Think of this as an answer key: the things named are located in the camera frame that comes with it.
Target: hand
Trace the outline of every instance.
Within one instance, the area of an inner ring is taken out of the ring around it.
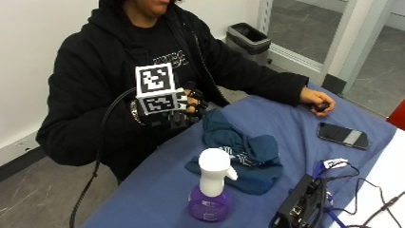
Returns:
[[[186,113],[193,113],[193,114],[205,114],[205,109],[206,109],[206,102],[202,100],[202,93],[199,90],[189,90],[185,89],[185,94],[187,96],[187,108],[186,108]]]
[[[327,113],[333,110],[335,102],[333,99],[327,96],[326,93],[318,92],[315,90],[309,89],[307,87],[303,87],[299,94],[299,102],[303,104],[310,104],[313,106],[311,112],[318,116],[326,116]],[[323,111],[317,112],[314,107],[321,106],[322,103],[327,103],[329,106],[325,108]]]
[[[186,127],[197,123],[206,113],[207,103],[203,101],[202,92],[197,89],[178,89],[178,110],[169,114],[170,127]]]

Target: white spray nozzle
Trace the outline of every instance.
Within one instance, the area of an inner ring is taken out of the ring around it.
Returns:
[[[199,190],[207,197],[215,197],[223,189],[223,178],[233,181],[238,178],[234,168],[230,166],[229,154],[217,148],[202,151],[198,164],[201,169]]]

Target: black hoodie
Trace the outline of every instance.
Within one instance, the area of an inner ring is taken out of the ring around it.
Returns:
[[[218,85],[297,105],[306,77],[277,73],[245,60],[214,39],[205,23],[175,5],[167,8],[163,19],[207,101],[227,105]],[[136,66],[153,64],[130,26],[120,10],[101,0],[81,31],[62,42],[49,77],[49,112],[37,132],[44,152],[60,164],[84,165],[96,160],[106,110],[116,97],[136,86]],[[120,101],[109,116],[101,154],[101,162],[120,180],[166,140],[134,121],[126,108],[130,99]]]

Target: trash can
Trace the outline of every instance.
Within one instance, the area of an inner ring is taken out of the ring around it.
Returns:
[[[227,47],[239,52],[246,59],[255,61],[262,66],[269,62],[266,59],[269,44],[270,40],[266,35],[246,23],[238,23],[227,27]]]

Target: ar tag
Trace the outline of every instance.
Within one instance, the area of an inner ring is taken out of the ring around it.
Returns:
[[[177,110],[170,64],[137,66],[137,98],[145,115]]]
[[[333,160],[326,160],[323,162],[323,166],[325,166],[325,169],[341,168],[341,167],[346,166],[346,163],[347,163],[346,159],[333,159]]]

